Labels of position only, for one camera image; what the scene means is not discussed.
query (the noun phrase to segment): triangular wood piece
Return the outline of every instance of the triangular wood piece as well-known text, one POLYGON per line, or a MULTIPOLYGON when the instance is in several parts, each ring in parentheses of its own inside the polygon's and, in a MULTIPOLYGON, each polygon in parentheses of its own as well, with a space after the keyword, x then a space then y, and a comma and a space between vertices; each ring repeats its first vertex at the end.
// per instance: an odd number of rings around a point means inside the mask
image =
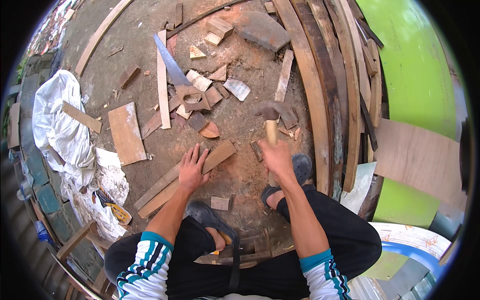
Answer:
POLYGON ((208 76, 207 79, 211 80, 220 80, 220 81, 225 81, 227 80, 227 65, 221 67, 218 69, 215 73, 212 75, 208 76))
POLYGON ((213 122, 209 122, 198 133, 208 138, 214 138, 214 137, 220 136, 218 127, 213 122))
POLYGON ((191 59, 198 59, 201 57, 206 57, 205 53, 201 52, 199 48, 195 47, 194 45, 190 46, 190 58, 191 59))

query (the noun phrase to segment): saw blade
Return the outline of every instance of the saw blade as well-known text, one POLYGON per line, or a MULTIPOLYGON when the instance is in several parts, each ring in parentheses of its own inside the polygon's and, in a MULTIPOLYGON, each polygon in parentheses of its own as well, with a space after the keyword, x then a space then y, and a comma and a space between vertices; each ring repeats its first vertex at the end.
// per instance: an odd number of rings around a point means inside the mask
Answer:
POLYGON ((167 47, 162 43, 158 35, 153 34, 153 39, 155 40, 156 47, 162 56, 163 62, 165 63, 165 67, 167 68, 168 73, 170 74, 170 78, 173 81, 174 86, 179 85, 192 85, 190 81, 188 81, 187 77, 183 74, 180 67, 177 65, 177 62, 173 59, 170 55, 170 52, 167 50, 167 47))

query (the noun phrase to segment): wooden hammer handle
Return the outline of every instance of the wooden hammer handle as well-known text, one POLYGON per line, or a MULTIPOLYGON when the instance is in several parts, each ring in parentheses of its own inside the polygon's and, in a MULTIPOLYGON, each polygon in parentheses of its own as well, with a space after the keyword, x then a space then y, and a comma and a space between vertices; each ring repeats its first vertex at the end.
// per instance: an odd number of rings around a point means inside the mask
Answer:
MULTIPOLYGON (((278 131, 276 120, 267 120, 265 121, 265 126, 267 130, 267 141, 270 146, 275 147, 278 143, 278 131)), ((277 187, 278 183, 273 179, 273 173, 268 172, 268 182, 270 186, 277 187)))

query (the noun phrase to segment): dirt ground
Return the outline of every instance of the dirt ground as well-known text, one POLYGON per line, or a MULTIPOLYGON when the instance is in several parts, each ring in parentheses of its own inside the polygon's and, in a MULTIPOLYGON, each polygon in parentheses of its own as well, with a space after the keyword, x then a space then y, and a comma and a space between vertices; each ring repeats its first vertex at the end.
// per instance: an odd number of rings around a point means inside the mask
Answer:
MULTIPOLYGON (((183 20, 188 21, 197 15, 225 2, 224 0, 183 0, 183 20)), ((91 35, 96 31, 118 0, 85 1, 77 10, 75 19, 67 27, 64 41, 68 41, 62 67, 72 65, 72 72, 85 49, 91 35)), ((153 33, 159 31, 164 20, 174 21, 176 1, 150 0, 133 1, 107 31, 93 53, 82 77, 78 77, 82 95, 88 95, 86 113, 97 118, 102 117, 101 134, 91 131, 93 142, 109 151, 115 146, 108 130, 108 112, 130 102, 135 102, 139 126, 144 126, 154 115, 151 110, 158 103, 156 82, 156 46, 153 33), (123 45, 123 51, 108 57, 110 50, 123 45), (142 69, 140 74, 121 91, 115 101, 113 89, 120 89, 117 80, 131 62, 142 69), (143 73, 150 70, 149 76, 143 73)), ((130 184, 130 193, 125 208, 132 214, 130 223, 135 232, 145 229, 151 219, 141 219, 134 208, 135 203, 155 182, 176 165, 182 155, 195 143, 204 142, 214 149, 224 140, 234 142, 237 152, 214 168, 210 181, 201 187, 192 200, 201 200, 210 204, 211 196, 229 197, 234 195, 234 204, 230 212, 217 211, 228 224, 236 230, 256 227, 268 229, 274 255, 285 252, 293 245, 290 226, 275 211, 265 208, 260 201, 260 193, 267 185, 263 177, 263 166, 257 161, 250 142, 264 137, 263 121, 251 114, 252 106, 262 100, 273 100, 280 75, 282 62, 279 53, 274 53, 257 44, 244 40, 233 33, 214 47, 203 41, 207 34, 205 23, 213 16, 222 17, 232 23, 245 11, 265 12, 263 0, 250 0, 234 5, 231 10, 220 10, 198 21, 178 34, 175 60, 184 73, 193 69, 207 77, 219 67, 228 64, 227 75, 241 80, 252 90, 244 102, 234 96, 221 100, 212 111, 203 111, 205 117, 214 122, 220 137, 207 139, 196 133, 188 124, 178 131, 178 124, 172 122, 168 130, 157 129, 144 140, 147 153, 152 160, 139 161, 122 168, 130 184), (207 54, 206 58, 191 60, 190 45, 196 45, 207 54), (243 115, 235 112, 238 108, 243 115)), ((285 101, 296 108, 299 115, 300 137, 297 141, 279 133, 279 137, 290 144, 292 153, 302 152, 313 156, 312 133, 308 131, 307 100, 300 72, 293 62, 285 101)))

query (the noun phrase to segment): forearm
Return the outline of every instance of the forearm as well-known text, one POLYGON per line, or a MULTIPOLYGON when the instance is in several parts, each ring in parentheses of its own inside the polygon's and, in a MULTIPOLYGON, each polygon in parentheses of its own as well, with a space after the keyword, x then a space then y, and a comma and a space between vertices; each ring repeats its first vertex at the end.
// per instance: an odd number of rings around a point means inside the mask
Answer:
POLYGON ((280 179, 279 184, 287 201, 292 237, 299 257, 308 257, 328 250, 330 246, 325 231, 295 175, 286 175, 280 179))
POLYGON ((150 221, 145 231, 154 232, 172 245, 180 228, 183 212, 192 191, 180 185, 172 198, 165 203, 155 217, 150 221))

